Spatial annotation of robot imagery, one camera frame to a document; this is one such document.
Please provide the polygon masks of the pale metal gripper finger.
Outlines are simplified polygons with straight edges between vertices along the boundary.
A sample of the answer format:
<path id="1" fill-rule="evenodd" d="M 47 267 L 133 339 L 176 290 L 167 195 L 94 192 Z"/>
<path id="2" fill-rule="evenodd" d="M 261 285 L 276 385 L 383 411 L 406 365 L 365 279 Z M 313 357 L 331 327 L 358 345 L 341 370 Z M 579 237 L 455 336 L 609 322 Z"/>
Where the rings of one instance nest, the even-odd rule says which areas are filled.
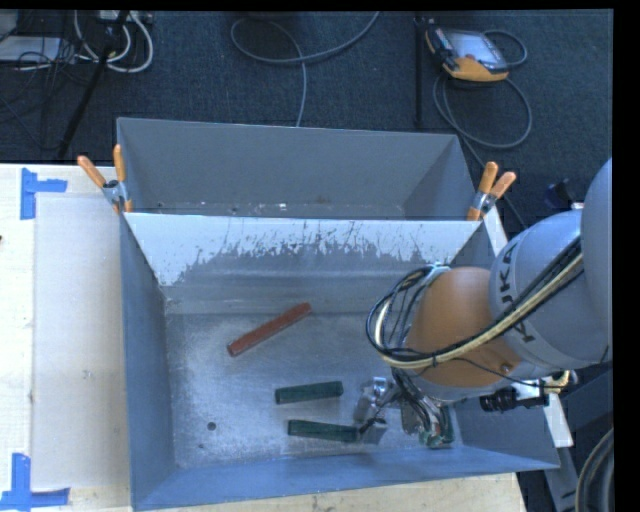
<path id="1" fill-rule="evenodd" d="M 356 425 L 358 441 L 364 444 L 378 445 L 387 431 L 387 421 L 382 417 L 373 417 Z"/>
<path id="2" fill-rule="evenodd" d="M 388 378 L 373 377 L 361 386 L 353 419 L 355 421 L 374 421 L 383 419 L 385 410 L 398 396 L 397 385 Z"/>

